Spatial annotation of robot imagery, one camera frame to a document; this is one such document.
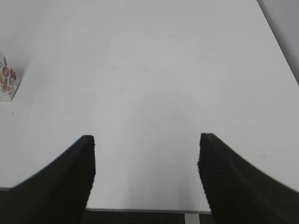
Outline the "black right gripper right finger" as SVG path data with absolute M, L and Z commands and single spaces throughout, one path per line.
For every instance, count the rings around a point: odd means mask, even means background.
M 217 224 L 297 224 L 299 193 L 254 167 L 213 133 L 202 133 L 198 170 Z

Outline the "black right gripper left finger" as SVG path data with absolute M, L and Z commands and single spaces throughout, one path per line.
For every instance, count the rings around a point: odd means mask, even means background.
M 95 143 L 83 135 L 45 168 L 0 197 L 2 224 L 80 224 L 96 174 Z

